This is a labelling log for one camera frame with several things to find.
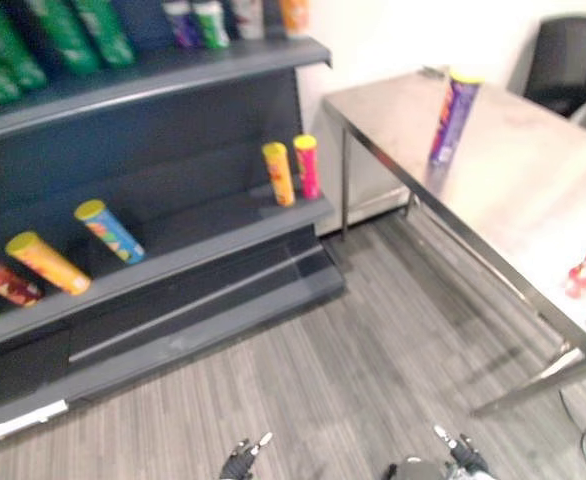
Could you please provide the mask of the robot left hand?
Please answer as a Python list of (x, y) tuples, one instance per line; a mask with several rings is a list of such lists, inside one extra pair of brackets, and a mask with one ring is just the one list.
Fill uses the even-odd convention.
[(260, 451), (273, 439), (272, 432), (266, 432), (257, 442), (245, 438), (237, 443), (224, 462), (219, 479), (250, 480), (254, 478), (253, 465)]

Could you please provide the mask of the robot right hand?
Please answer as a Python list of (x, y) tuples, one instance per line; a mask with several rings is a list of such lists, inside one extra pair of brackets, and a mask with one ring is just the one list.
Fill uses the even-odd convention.
[(486, 460), (479, 450), (472, 445), (470, 438), (464, 434), (456, 440), (442, 426), (434, 425), (433, 430), (437, 437), (447, 445), (449, 453), (455, 461), (456, 472), (464, 472), (473, 476), (475, 474), (489, 474)]

